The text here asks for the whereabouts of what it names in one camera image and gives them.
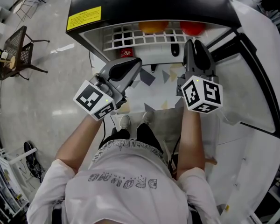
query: white box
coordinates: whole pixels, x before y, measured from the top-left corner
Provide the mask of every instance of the white box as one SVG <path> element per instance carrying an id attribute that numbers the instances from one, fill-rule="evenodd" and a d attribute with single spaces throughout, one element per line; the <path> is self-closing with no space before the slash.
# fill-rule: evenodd
<path id="1" fill-rule="evenodd" d="M 188 110 L 211 113 L 223 106 L 222 85 L 192 76 L 183 86 L 182 93 Z"/>
<path id="2" fill-rule="evenodd" d="M 114 100 L 85 80 L 73 100 L 96 121 L 116 109 Z"/>

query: red can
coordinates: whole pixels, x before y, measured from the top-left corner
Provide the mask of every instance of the red can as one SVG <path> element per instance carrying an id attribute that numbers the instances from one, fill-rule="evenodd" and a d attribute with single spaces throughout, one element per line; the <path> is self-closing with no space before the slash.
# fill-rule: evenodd
<path id="1" fill-rule="evenodd" d="M 121 57 L 122 58 L 133 56 L 133 48 L 132 47 L 122 48 L 120 51 L 121 51 Z"/>

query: white t-shirt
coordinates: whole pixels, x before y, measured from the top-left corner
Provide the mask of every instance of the white t-shirt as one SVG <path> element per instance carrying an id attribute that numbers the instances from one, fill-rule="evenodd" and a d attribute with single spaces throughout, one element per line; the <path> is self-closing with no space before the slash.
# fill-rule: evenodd
<path id="1" fill-rule="evenodd" d="M 154 147 L 134 140 L 113 140 L 77 175 L 60 160 L 48 169 L 27 212 L 29 224 L 50 224 L 56 204 L 62 223 L 192 223 L 188 202 L 204 224 L 218 224 L 219 213 L 205 173 L 193 168 L 171 178 Z"/>

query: white wire rack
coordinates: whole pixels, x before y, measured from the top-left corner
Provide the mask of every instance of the white wire rack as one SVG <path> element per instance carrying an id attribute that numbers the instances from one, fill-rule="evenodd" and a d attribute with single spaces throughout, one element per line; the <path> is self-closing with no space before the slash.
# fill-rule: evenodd
<path id="1" fill-rule="evenodd" d="M 131 23 L 104 28 L 103 35 L 103 51 L 152 44 L 186 43 L 189 39 L 201 40 L 200 36 L 185 34 L 179 21 L 170 21 L 164 31 L 153 34 L 144 33 L 138 23 Z"/>

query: person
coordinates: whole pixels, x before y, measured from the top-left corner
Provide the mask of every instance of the person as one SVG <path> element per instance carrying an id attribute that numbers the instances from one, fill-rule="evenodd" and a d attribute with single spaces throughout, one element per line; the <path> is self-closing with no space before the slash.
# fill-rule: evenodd
<path id="1" fill-rule="evenodd" d="M 79 171 L 102 121 L 84 118 L 59 148 L 27 212 L 29 224 L 218 224 L 206 181 L 200 115 L 184 108 L 177 181 L 143 115 L 130 140 L 127 115 L 120 130 L 100 145 L 86 171 Z"/>

